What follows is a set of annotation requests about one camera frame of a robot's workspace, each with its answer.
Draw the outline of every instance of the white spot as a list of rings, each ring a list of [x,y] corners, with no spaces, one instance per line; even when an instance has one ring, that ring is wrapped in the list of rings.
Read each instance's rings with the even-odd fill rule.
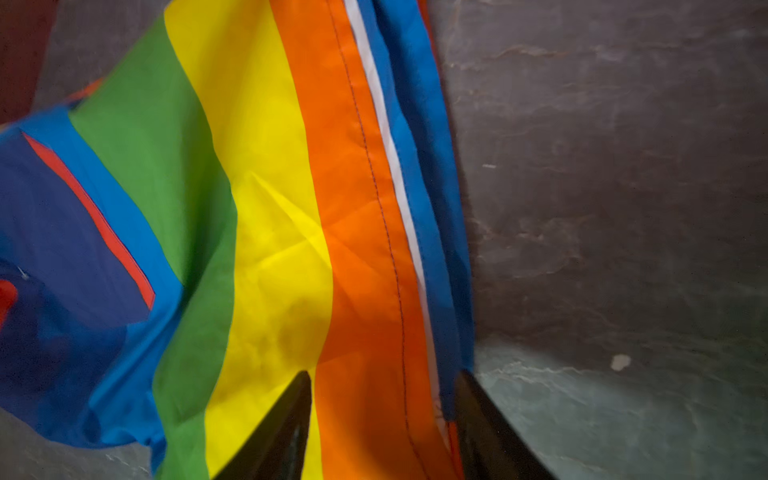
[[[630,358],[629,355],[619,353],[618,355],[614,355],[614,358],[611,360],[611,369],[615,372],[620,372],[621,370],[626,369],[630,363],[632,363],[632,358]]]

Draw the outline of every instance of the orange stripe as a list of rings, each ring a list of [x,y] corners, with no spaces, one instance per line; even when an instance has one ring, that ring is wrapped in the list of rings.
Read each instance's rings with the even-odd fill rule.
[[[344,4],[272,7],[333,265],[333,312],[315,382],[323,474],[455,478],[432,414],[408,240]]]
[[[118,236],[112,231],[112,227],[109,226],[104,215],[101,214],[101,211],[96,207],[96,204],[94,204],[93,200],[91,200],[85,190],[83,190],[78,179],[74,177],[72,172],[69,171],[67,166],[64,165],[64,162],[61,161],[61,158],[59,158],[53,150],[40,144],[27,134],[24,134],[24,138],[27,139],[27,142],[29,142],[29,145],[38,157],[40,157],[45,164],[48,165],[48,168],[53,170],[54,173],[69,186],[72,192],[83,204],[83,207],[88,211],[88,214],[91,215],[91,219],[93,219],[96,229],[101,234],[107,247],[115,257],[120,260],[120,263],[123,264],[123,267],[128,271],[128,274],[131,275],[131,278],[134,279],[134,282],[136,282],[136,285],[139,287],[141,296],[144,298],[144,302],[147,304],[147,308],[152,310],[152,305],[154,304],[154,290],[152,290],[152,285],[149,284],[149,280],[147,280],[144,272],[142,272],[141,268],[136,264],[136,260],[131,256],[127,248],[125,248],[125,245],[123,245]]]
[[[429,9],[427,8],[427,0],[418,0],[417,3],[419,4],[419,13],[422,14],[424,26],[427,27],[427,33],[432,37],[432,29],[429,27]]]
[[[76,91],[74,94],[67,97],[67,101],[76,101],[80,100],[81,98],[90,97],[98,88],[101,86],[101,84],[104,83],[103,78],[99,78],[98,80],[95,80],[93,83],[90,83],[86,88],[83,88],[80,91]]]
[[[448,440],[451,443],[451,460],[456,470],[458,480],[464,480],[464,467],[462,466],[462,452],[458,446],[458,429],[456,422],[448,422]]]

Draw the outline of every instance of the light blue fabric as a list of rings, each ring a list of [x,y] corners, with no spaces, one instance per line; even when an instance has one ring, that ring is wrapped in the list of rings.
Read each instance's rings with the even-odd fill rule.
[[[427,306],[435,344],[435,360],[437,362],[443,415],[447,420],[453,420],[453,382],[461,370],[462,355],[440,232],[435,221],[435,212],[432,210],[432,202],[422,178],[416,144],[398,102],[396,85],[389,64],[389,54],[376,24],[373,4],[370,0],[359,0],[358,5],[384,91],[389,129],[395,141],[408,205],[419,242],[419,251],[424,267]]]
[[[83,203],[16,127],[0,141],[0,204],[10,305],[0,319],[0,408],[47,439],[105,446],[88,399],[126,324],[150,310]]]
[[[448,113],[429,33],[415,0],[373,0],[395,80],[395,91],[410,126],[427,193],[435,211],[458,322],[462,366],[472,371],[475,325],[472,275],[458,172]]]
[[[89,399],[105,445],[139,442],[153,449],[152,469],[164,457],[165,440],[152,398],[157,364],[180,320],[183,288],[149,223],[57,107],[18,126],[51,148],[77,178],[112,230],[144,272],[155,293],[149,319],[127,327],[125,344]]]

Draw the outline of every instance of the pride flag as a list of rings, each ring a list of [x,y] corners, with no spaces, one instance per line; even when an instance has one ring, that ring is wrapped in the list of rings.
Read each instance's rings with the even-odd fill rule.
[[[458,478],[470,295],[415,0],[176,0],[0,132],[0,406],[156,478],[214,478],[300,370],[304,478]]]

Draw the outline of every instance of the red stripe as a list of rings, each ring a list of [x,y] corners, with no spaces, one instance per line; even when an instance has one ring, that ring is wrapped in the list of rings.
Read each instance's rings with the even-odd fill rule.
[[[120,260],[120,263],[123,264],[126,271],[128,271],[128,274],[134,279],[134,282],[136,282],[136,285],[139,287],[141,296],[144,298],[144,302],[151,310],[152,305],[154,304],[154,290],[152,290],[152,285],[149,284],[149,280],[147,280],[144,272],[142,272],[141,268],[136,264],[136,260],[134,260],[128,252],[128,249],[125,248],[125,245],[123,245],[118,236],[112,231],[112,227],[109,226],[109,223],[107,223],[104,215],[102,215],[101,211],[96,207],[96,204],[94,204],[93,200],[91,200],[88,194],[85,193],[80,182],[78,182],[72,172],[69,171],[67,166],[64,165],[64,162],[61,161],[61,158],[59,158],[53,150],[40,144],[27,134],[24,134],[24,138],[27,139],[27,142],[29,142],[29,145],[38,157],[40,157],[45,164],[72,189],[72,192],[81,201],[83,207],[85,207],[88,214],[91,215],[91,219],[93,219],[96,228],[101,234],[101,238],[104,239],[109,250],[118,260]]]
[[[0,328],[17,298],[18,290],[15,285],[7,280],[0,280]]]
[[[429,24],[429,10],[427,9],[427,0],[418,0],[418,3],[419,13],[422,14],[422,20],[424,21],[424,26],[427,29],[429,46],[432,48],[432,55],[435,57],[435,62],[437,62],[437,55],[435,55],[435,40],[432,38],[432,26]]]
[[[67,101],[76,101],[80,100],[81,98],[90,97],[101,86],[102,83],[104,83],[104,79],[99,78],[98,80],[89,84],[86,88],[83,88],[82,90],[68,96]]]
[[[453,468],[459,480],[464,480],[464,468],[462,467],[462,453],[458,446],[458,429],[456,422],[448,422],[448,441],[451,444],[451,460]]]

